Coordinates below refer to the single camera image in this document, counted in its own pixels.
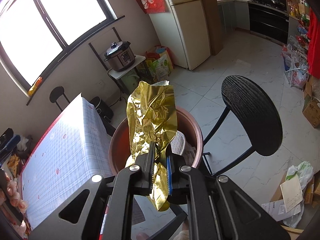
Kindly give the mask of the gold foil wrapper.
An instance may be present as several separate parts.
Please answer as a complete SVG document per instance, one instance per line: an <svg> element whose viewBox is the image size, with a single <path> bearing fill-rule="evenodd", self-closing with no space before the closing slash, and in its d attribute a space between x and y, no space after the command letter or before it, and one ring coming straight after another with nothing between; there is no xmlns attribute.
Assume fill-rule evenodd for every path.
<svg viewBox="0 0 320 240"><path fill-rule="evenodd" d="M177 132L174 87L168 80L148 84L141 81L128 97L126 115L129 128L130 156L126 167L134 164L141 154L156 143L152 188L149 201L157 211L166 211L170 204L165 150Z"/></svg>

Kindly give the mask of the black kitchen stove oven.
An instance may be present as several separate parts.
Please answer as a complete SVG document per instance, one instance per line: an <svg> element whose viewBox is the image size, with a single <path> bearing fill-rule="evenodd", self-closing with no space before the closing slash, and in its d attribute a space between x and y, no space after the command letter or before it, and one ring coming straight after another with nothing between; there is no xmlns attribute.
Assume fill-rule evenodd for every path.
<svg viewBox="0 0 320 240"><path fill-rule="evenodd" d="M248 10L252 33L279 44L287 42L289 14L286 0L250 0Z"/></svg>

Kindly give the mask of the blue plaid tablecloth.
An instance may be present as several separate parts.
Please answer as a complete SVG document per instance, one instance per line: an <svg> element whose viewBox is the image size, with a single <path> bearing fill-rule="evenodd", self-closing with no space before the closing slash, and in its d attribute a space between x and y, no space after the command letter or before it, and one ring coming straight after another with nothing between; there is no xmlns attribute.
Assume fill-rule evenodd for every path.
<svg viewBox="0 0 320 240"><path fill-rule="evenodd" d="M78 95L49 126L23 167L19 186L31 229L93 175L112 175L110 142L95 107Z"/></svg>

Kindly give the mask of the black chair near bin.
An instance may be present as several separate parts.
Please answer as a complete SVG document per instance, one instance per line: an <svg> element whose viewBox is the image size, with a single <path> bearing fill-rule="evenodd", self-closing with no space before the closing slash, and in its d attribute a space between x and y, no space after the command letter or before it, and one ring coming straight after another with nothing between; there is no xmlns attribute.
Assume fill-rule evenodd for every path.
<svg viewBox="0 0 320 240"><path fill-rule="evenodd" d="M221 170L213 173L209 169L213 177L232 169L254 152L265 157L273 155L283 140L279 113L271 98L255 82L244 76L229 75L222 82L221 95L226 107L203 143L210 141L229 112L232 112L246 131L251 147Z"/></svg>

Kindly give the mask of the black round stool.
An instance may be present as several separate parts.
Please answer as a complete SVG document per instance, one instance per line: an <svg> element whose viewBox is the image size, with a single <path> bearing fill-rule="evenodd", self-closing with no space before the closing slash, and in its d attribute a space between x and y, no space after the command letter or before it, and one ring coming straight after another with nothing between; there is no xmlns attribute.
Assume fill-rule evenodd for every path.
<svg viewBox="0 0 320 240"><path fill-rule="evenodd" d="M63 112L63 109L61 108L61 106L59 105L58 103L58 99L63 96L65 98L65 100L70 103L70 100L67 98L66 94L65 94L65 89L62 87L62 86L58 86L58 87L55 87L50 95L49 95L49 101L51 103L55 103L57 105L57 107L59 108L59 110L61 112Z"/></svg>

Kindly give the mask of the cardboard box on floor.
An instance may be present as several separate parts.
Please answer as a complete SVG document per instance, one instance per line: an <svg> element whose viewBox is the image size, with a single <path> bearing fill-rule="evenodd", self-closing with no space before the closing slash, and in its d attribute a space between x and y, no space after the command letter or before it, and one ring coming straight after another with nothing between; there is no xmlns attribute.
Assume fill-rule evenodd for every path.
<svg viewBox="0 0 320 240"><path fill-rule="evenodd" d="M319 101L317 99L307 96L304 100L302 113L313 128L317 128L319 126L320 108Z"/></svg>

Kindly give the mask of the yellow bag on windowsill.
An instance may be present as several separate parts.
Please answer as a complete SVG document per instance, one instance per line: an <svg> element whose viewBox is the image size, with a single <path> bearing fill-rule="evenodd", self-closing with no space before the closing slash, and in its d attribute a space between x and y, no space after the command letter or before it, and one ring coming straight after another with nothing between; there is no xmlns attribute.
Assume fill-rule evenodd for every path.
<svg viewBox="0 0 320 240"><path fill-rule="evenodd" d="M28 90L28 95L32 96L38 89L39 85L42 83L42 77L39 76L37 78L37 80L35 81L35 83L30 87L30 89Z"/></svg>

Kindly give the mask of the white folding side table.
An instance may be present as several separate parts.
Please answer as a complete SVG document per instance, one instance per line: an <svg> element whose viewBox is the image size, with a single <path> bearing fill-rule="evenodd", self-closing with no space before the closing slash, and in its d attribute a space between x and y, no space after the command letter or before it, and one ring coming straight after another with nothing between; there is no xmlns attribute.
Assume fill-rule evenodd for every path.
<svg viewBox="0 0 320 240"><path fill-rule="evenodd" d="M138 83L142 78L137 70L137 66L144 64L145 60L145 56L135 55L135 60L128 66L120 70L111 68L107 74L122 93L129 95L138 86Z"/></svg>

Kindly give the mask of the green printed shopping bag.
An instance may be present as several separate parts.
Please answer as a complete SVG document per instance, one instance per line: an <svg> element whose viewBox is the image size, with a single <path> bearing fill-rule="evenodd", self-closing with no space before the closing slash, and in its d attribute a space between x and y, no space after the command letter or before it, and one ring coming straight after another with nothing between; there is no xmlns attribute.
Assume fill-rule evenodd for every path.
<svg viewBox="0 0 320 240"><path fill-rule="evenodd" d="M145 55L146 65L153 80L158 82L168 79L174 70L170 57L170 49L164 46L154 46L147 50Z"/></svg>

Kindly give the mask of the silver black pressure cooker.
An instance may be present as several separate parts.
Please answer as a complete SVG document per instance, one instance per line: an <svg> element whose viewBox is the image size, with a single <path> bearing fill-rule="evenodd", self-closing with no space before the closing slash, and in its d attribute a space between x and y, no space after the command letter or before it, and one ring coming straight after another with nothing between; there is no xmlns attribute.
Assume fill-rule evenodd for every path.
<svg viewBox="0 0 320 240"><path fill-rule="evenodd" d="M105 51L104 61L108 62L116 72L130 68L135 63L136 56L130 48L129 41L113 42Z"/></svg>

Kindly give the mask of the white refrigerator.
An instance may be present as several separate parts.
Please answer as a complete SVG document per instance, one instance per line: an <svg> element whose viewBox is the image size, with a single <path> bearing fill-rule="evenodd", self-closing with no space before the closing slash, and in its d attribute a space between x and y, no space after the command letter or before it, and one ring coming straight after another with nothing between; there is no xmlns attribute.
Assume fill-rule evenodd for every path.
<svg viewBox="0 0 320 240"><path fill-rule="evenodd" d="M210 57L209 35L201 0L164 0L165 12L150 14L173 64L193 70Z"/></svg>

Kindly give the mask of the red apron hanging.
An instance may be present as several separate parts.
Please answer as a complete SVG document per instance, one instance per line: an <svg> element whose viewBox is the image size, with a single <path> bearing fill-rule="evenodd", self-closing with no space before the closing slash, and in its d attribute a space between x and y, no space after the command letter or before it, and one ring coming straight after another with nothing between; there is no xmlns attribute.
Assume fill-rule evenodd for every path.
<svg viewBox="0 0 320 240"><path fill-rule="evenodd" d="M309 73L320 79L320 25L316 14L312 8L309 9L310 25L308 38L310 39L308 48Z"/></svg>

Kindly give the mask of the window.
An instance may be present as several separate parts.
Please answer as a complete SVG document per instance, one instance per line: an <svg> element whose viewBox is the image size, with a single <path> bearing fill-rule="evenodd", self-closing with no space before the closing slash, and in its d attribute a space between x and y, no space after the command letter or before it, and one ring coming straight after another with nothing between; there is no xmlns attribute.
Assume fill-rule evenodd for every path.
<svg viewBox="0 0 320 240"><path fill-rule="evenodd" d="M19 89L41 85L73 51L119 20L108 0L1 0L1 64Z"/></svg>

